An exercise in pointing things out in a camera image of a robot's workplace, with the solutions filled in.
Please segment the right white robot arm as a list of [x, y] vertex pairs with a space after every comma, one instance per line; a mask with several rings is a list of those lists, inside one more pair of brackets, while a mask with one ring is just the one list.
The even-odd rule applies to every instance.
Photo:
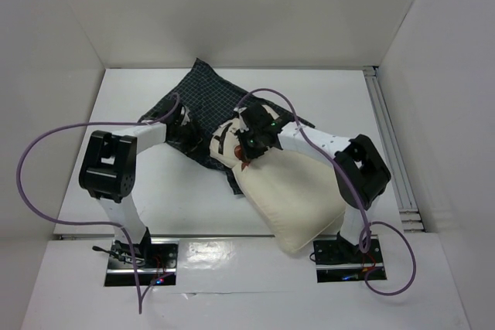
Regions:
[[310, 128], [295, 115], [272, 117], [261, 104], [234, 109], [240, 121], [236, 136], [241, 160], [252, 162], [269, 149], [294, 151], [333, 168], [340, 196], [346, 202], [337, 252], [354, 262], [371, 248], [367, 212], [391, 180], [391, 173], [370, 138], [343, 138]]

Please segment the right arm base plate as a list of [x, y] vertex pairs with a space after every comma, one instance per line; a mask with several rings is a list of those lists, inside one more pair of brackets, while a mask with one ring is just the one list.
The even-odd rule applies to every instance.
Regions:
[[316, 280], [321, 283], [369, 281], [387, 279], [381, 245], [376, 236], [372, 236], [370, 250], [362, 253], [358, 247], [348, 245], [336, 236], [314, 240], [313, 252], [309, 259], [316, 265]]

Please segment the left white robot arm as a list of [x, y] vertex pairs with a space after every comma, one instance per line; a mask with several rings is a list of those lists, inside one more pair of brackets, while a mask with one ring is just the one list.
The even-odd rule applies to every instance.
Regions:
[[197, 149], [202, 141], [200, 130], [189, 109], [180, 104], [165, 118], [147, 119], [119, 131], [94, 131], [87, 144], [80, 168], [79, 184], [96, 199], [114, 228], [117, 252], [135, 267], [152, 260], [152, 240], [141, 221], [132, 197], [140, 153], [169, 142], [185, 151]]

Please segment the dark checked pillowcase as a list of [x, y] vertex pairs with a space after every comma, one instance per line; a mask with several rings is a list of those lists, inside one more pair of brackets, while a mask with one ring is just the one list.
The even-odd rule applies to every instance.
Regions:
[[[218, 129], [227, 119], [234, 117], [235, 104], [248, 92], [225, 80], [208, 63], [196, 58], [191, 71], [154, 107], [143, 114], [139, 121], [152, 121], [164, 115], [159, 112], [161, 109], [165, 109], [168, 100], [172, 100], [173, 106], [175, 103], [174, 93], [179, 95], [180, 102], [190, 110], [193, 121], [199, 125], [199, 131], [203, 139], [202, 146], [206, 148], [206, 142], [213, 138], [214, 130]], [[250, 96], [244, 103], [248, 106], [255, 103], [268, 104], [276, 114], [286, 114], [293, 118], [290, 111], [269, 100]], [[195, 150], [192, 154], [188, 154], [186, 150], [181, 149], [180, 145], [170, 141], [168, 135], [166, 142], [198, 164], [225, 173], [233, 193], [235, 195], [243, 194], [234, 179], [233, 172], [226, 165], [222, 165], [220, 161], [213, 159], [209, 154], [207, 155], [206, 149]]]

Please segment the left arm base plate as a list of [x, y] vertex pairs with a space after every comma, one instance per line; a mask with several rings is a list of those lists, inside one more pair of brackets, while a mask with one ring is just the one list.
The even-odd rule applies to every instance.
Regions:
[[[92, 250], [105, 253], [108, 264], [105, 274], [105, 287], [130, 287], [135, 285], [131, 256], [118, 250], [116, 243], [104, 249], [92, 246]], [[137, 256], [137, 272], [141, 286], [175, 286], [178, 263], [179, 242], [152, 240], [148, 257]]]

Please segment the cream pillow with bear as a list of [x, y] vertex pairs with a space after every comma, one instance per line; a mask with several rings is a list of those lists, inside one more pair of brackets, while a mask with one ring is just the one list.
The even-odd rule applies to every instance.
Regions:
[[282, 251], [295, 255], [321, 233], [335, 233], [342, 226], [346, 203], [331, 166], [277, 148], [243, 163], [238, 129], [236, 117], [220, 124], [210, 140], [210, 156], [233, 172]]

